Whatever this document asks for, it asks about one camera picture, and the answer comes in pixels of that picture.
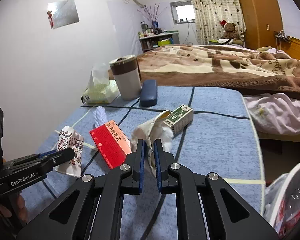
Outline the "person's left hand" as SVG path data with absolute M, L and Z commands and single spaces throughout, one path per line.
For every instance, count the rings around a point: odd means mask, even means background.
M 25 205 L 25 199 L 21 195 L 21 192 L 18 192 L 15 197 L 11 199 L 12 207 L 9 209 L 0 204 L 0 219 L 2 217 L 10 218 L 12 215 L 17 215 L 18 219 L 24 223 L 28 222 L 28 210 Z

